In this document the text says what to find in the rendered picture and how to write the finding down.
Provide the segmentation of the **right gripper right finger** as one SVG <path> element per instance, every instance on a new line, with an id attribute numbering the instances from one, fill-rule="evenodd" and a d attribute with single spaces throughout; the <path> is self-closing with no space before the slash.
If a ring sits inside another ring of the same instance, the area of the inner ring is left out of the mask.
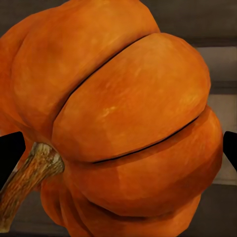
<path id="1" fill-rule="evenodd" d="M 237 171 L 237 133 L 226 131 L 223 138 L 223 153 Z"/>

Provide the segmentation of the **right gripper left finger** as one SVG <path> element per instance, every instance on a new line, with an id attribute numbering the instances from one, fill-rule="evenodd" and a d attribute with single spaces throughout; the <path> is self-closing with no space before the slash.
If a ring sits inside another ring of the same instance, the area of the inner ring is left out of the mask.
<path id="1" fill-rule="evenodd" d="M 0 191 L 26 150 L 21 131 L 0 137 Z"/>

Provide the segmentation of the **pumpkin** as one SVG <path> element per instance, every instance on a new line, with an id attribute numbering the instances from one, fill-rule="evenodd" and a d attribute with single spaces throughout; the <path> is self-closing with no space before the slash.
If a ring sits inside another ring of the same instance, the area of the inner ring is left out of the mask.
<path id="1" fill-rule="evenodd" d="M 71 237 L 177 237 L 222 167 L 199 51 L 139 0 L 70 0 L 0 38 L 0 137 L 26 150 L 0 191 L 0 233 L 25 198 Z"/>

